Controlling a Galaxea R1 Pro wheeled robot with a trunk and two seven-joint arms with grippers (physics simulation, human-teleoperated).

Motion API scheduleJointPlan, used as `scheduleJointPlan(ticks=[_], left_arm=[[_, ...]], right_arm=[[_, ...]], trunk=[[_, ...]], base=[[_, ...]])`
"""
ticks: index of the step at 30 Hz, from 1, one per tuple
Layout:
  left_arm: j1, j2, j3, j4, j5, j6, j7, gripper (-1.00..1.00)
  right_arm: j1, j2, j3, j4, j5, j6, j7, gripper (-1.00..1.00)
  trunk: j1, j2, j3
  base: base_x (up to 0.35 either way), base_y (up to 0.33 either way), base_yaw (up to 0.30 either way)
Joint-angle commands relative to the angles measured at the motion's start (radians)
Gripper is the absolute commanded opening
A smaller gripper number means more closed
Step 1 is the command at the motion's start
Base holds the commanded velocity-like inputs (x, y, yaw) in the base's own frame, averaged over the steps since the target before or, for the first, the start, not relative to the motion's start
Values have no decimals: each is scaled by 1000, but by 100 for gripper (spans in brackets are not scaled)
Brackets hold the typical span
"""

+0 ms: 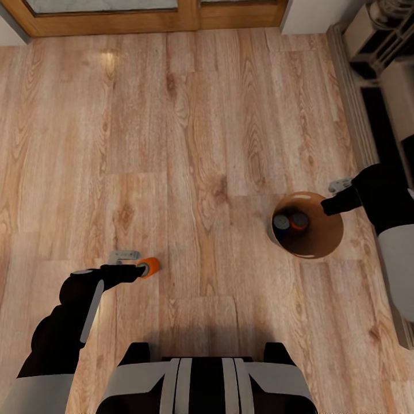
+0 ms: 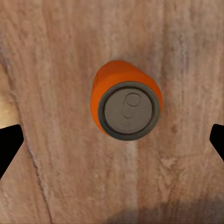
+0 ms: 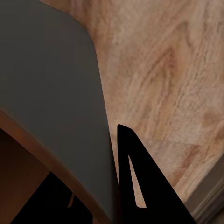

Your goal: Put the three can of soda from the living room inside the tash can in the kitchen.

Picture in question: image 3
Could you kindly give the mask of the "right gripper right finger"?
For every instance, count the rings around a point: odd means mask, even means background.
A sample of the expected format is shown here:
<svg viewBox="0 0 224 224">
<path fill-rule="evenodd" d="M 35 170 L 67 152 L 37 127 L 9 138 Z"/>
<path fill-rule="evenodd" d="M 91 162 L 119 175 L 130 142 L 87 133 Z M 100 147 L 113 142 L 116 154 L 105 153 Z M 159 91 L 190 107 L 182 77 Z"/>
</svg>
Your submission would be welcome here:
<svg viewBox="0 0 224 224">
<path fill-rule="evenodd" d="M 117 125 L 122 224 L 196 224 L 135 132 Z M 128 155 L 147 208 L 136 206 Z"/>
</svg>

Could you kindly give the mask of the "trash can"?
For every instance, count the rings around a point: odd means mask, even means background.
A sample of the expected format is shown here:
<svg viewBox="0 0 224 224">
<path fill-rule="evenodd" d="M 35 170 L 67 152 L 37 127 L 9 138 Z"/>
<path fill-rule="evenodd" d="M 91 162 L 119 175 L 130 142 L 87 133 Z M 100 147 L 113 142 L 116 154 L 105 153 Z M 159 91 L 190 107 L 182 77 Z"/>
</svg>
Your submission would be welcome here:
<svg viewBox="0 0 224 224">
<path fill-rule="evenodd" d="M 0 0 L 0 224 L 50 171 L 93 215 L 122 224 L 97 53 L 75 18 L 39 0 Z"/>
</svg>

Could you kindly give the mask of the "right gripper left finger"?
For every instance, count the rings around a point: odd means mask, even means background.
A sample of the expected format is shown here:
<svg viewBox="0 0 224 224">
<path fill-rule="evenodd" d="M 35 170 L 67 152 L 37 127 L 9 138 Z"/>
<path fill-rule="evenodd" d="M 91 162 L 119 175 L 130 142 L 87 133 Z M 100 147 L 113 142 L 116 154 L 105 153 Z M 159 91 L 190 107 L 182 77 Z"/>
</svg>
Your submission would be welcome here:
<svg viewBox="0 0 224 224">
<path fill-rule="evenodd" d="M 92 224 L 93 215 L 51 171 L 10 224 Z"/>
</svg>

